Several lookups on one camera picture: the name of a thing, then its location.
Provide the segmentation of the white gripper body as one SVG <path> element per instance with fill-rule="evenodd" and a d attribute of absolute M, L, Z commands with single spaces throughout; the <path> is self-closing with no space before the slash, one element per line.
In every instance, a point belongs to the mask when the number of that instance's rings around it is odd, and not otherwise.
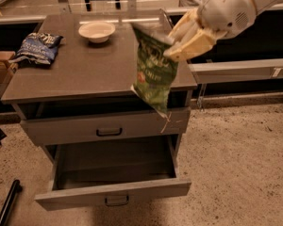
<path fill-rule="evenodd" d="M 227 38 L 236 37 L 257 18 L 254 0 L 202 0 L 197 13 L 203 26 L 226 31 Z"/>

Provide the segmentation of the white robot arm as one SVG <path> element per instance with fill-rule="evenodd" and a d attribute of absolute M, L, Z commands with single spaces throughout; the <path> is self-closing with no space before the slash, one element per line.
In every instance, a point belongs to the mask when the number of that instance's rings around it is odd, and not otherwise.
<path fill-rule="evenodd" d="M 164 55 L 173 61 L 201 56 L 218 40 L 240 35 L 259 14 L 279 3 L 283 0 L 200 0 L 170 32 L 174 44 Z"/>

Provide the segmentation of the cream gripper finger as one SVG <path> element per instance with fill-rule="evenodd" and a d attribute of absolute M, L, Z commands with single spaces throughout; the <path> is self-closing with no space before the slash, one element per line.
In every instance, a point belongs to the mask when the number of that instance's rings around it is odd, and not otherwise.
<path fill-rule="evenodd" d="M 177 22 L 169 33 L 173 42 L 191 43 L 195 40 L 198 30 L 201 28 L 197 14 L 197 8 L 188 10 Z"/>
<path fill-rule="evenodd" d="M 177 42 L 163 55 L 175 62 L 192 59 L 211 50 L 217 40 L 223 39 L 226 34 L 226 31 L 215 32 L 208 28 L 198 29 L 190 40 Z"/>

